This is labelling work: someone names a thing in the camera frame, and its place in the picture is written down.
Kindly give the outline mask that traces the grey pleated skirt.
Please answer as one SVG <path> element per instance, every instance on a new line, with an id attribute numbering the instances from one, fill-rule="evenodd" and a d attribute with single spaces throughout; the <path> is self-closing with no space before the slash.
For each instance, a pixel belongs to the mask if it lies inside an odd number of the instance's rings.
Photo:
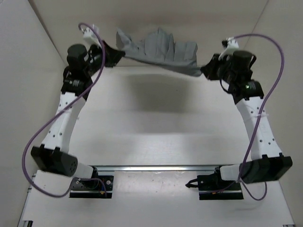
<path id="1" fill-rule="evenodd" d="M 192 77 L 200 77 L 202 74 L 196 58 L 197 43 L 175 41 L 172 33 L 168 34 L 160 27 L 138 42 L 118 28 L 116 46 L 125 52 L 125 58 L 134 61 Z"/>

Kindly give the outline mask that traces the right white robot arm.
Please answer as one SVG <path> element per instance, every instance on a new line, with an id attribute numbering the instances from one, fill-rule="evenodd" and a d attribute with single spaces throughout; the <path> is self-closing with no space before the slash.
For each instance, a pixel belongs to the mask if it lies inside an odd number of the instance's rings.
<path id="1" fill-rule="evenodd" d="M 229 181 L 246 184 L 279 180 L 293 165 L 291 157 L 284 156 L 272 133 L 264 109 L 265 95 L 261 84 L 253 80 L 251 66 L 256 56 L 247 51 L 234 51 L 220 57 L 215 53 L 201 68 L 208 80 L 226 82 L 224 91 L 232 95 L 240 112 L 250 140 L 241 164 L 222 166 L 212 177 L 213 186 L 224 189 Z"/>

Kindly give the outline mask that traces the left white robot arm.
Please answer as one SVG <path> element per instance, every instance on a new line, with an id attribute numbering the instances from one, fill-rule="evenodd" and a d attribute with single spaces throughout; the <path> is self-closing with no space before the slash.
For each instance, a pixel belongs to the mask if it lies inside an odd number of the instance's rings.
<path id="1" fill-rule="evenodd" d="M 104 45 L 104 50 L 96 44 L 89 49 L 82 44 L 74 44 L 68 48 L 68 66 L 63 71 L 63 85 L 57 113 L 60 116 L 54 120 L 39 147 L 32 147 L 31 156 L 39 169 L 45 172 L 82 178 L 88 188 L 94 188 L 99 183 L 99 176 L 92 166 L 82 164 L 69 154 L 71 135 L 78 115 L 85 105 L 92 75 L 103 63 L 106 67 L 114 67 L 124 57 L 125 53 Z"/>

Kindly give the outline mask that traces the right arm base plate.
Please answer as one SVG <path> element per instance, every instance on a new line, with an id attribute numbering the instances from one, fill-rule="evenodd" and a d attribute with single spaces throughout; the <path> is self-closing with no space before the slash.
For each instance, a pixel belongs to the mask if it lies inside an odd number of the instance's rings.
<path id="1" fill-rule="evenodd" d="M 235 181 L 225 181 L 216 169 L 212 174 L 200 174 L 185 184 L 187 188 L 197 188 L 201 201 L 243 200 L 241 185 Z"/>

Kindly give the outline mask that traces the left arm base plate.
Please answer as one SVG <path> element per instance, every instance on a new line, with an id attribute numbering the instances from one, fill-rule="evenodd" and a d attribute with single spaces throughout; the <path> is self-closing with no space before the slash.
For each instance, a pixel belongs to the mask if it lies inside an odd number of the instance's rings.
<path id="1" fill-rule="evenodd" d="M 98 180 L 72 183 L 69 198 L 77 199 L 111 199 L 114 186 L 114 172 L 98 172 Z"/>

